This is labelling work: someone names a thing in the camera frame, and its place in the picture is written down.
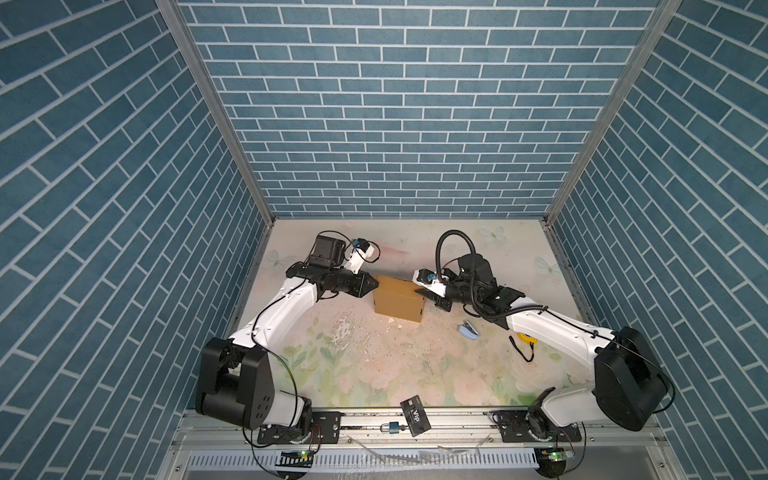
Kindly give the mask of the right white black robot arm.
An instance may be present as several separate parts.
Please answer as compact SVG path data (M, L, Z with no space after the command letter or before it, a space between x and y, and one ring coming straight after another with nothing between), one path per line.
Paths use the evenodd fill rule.
M561 428L590 421L639 431L672 394L670 380L639 331L615 331L562 316L519 290L499 285L479 254L466 254L458 263L457 272L415 271L412 280L419 294L445 311L453 304L470 306L476 315L555 348L589 372L584 387L550 387L534 400L526 415L534 437L547 440Z

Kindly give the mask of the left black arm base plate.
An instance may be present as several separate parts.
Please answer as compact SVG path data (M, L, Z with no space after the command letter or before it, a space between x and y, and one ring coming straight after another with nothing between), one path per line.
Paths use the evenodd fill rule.
M340 411L319 410L311 414L303 413L299 424L294 427L280 425L262 425L256 433L258 445L270 446L287 445L291 442L307 444L313 436L313 443L324 446L337 444L341 429L342 413Z

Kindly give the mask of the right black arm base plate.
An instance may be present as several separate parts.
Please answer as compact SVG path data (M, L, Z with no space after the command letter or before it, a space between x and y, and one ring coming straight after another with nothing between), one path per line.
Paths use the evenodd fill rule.
M524 408L493 410L488 413L492 424L499 430L504 443L555 442L566 444L582 440L582 431L577 424L557 427L540 414L530 413Z

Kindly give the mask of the brown cardboard box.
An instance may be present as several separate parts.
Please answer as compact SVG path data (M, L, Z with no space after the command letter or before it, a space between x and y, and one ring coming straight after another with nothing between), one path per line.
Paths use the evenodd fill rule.
M417 293L410 281L376 275L379 286L373 291L374 311L377 314L420 323L425 298Z

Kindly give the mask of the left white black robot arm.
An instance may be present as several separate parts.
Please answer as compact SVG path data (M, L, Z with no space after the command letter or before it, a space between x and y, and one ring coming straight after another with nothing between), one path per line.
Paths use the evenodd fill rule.
M380 248L370 240L320 232L306 259L291 265L272 300L244 327L227 338L213 338L201 351L195 411L245 430L277 426L307 435L312 428L311 401L276 390L270 361L287 362L277 349L295 331L300 317L327 292L362 298L379 283L362 270Z

